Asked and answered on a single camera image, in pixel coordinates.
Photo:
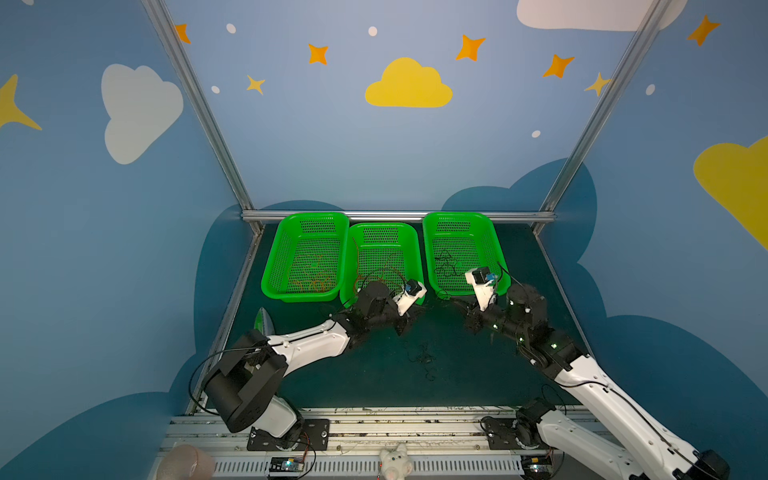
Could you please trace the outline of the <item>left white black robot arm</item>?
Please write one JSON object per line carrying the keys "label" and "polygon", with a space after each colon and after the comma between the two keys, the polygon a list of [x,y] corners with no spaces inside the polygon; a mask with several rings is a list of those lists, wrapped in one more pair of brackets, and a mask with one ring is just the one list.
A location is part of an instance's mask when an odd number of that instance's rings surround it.
{"label": "left white black robot arm", "polygon": [[302,418],[278,396],[284,378],[358,347],[374,330],[391,327],[404,334],[421,314],[417,302],[426,292],[417,280],[408,280],[398,293],[374,281],[358,292],[351,307],[312,328],[269,336],[252,329],[221,353],[203,377],[203,391],[230,432],[254,427],[275,439],[294,442]]}

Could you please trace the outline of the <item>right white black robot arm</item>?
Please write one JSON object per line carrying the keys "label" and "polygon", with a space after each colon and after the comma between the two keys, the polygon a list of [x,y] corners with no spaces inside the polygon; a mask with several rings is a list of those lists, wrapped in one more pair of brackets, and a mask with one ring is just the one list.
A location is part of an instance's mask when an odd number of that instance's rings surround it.
{"label": "right white black robot arm", "polygon": [[472,297],[456,297],[466,327],[488,328],[514,340],[518,352],[539,372],[568,392],[613,436],[607,440],[576,424],[551,402],[536,398],[519,408],[510,425],[485,417],[489,438],[523,449],[559,450],[604,479],[727,479],[731,468],[713,450],[683,440],[624,392],[594,357],[553,328],[547,303],[530,285],[514,285],[499,305],[491,285]]}

